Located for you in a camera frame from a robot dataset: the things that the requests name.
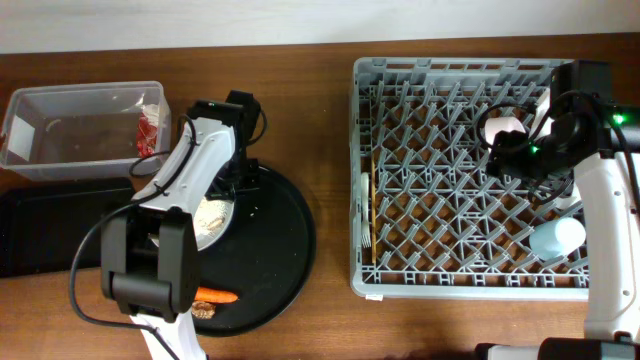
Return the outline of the grey plate with food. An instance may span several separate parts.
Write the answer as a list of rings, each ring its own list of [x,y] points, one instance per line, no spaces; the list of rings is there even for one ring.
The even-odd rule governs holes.
[[[193,218],[199,251],[213,245],[224,234],[231,223],[234,207],[229,200],[202,199]]]

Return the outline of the pink bowl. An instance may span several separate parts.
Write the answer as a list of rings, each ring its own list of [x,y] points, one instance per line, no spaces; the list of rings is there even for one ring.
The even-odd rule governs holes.
[[[526,129],[521,121],[513,116],[489,118],[486,120],[484,124],[484,135],[489,145],[494,144],[497,134],[502,131],[525,133]]]

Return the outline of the wooden chopstick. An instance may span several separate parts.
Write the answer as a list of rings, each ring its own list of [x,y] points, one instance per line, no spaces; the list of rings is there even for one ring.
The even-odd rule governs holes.
[[[372,265],[376,266],[377,264],[377,247],[376,247],[376,172],[375,172],[375,156],[372,153],[370,157],[371,163],[371,174],[370,174],[370,202],[371,202],[371,256],[372,256]]]

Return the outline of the white plastic fork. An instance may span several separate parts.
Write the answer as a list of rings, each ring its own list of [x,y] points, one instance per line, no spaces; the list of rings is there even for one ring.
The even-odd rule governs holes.
[[[361,208],[362,208],[362,220],[361,220],[361,244],[364,248],[371,248],[371,230],[369,222],[369,174],[363,172],[360,176],[361,186]]]

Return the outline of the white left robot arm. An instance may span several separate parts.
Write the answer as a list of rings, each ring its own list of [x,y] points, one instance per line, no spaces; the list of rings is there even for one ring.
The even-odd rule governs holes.
[[[84,321],[142,332],[155,359],[204,359],[191,308],[200,283],[193,217],[201,201],[230,199],[248,181],[247,147],[267,122],[247,93],[223,102],[199,100],[184,116],[180,140],[154,178],[131,201],[102,217],[81,241],[101,242],[101,289],[128,322],[87,315],[76,292],[72,309]]]

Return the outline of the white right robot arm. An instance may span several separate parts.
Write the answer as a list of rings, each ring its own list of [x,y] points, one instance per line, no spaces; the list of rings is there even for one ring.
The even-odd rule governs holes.
[[[636,359],[639,356],[639,110],[573,90],[551,99],[554,122],[523,132],[506,126],[487,172],[531,189],[573,175],[584,208],[590,270],[581,339],[547,338],[533,347],[480,344],[481,359]]]

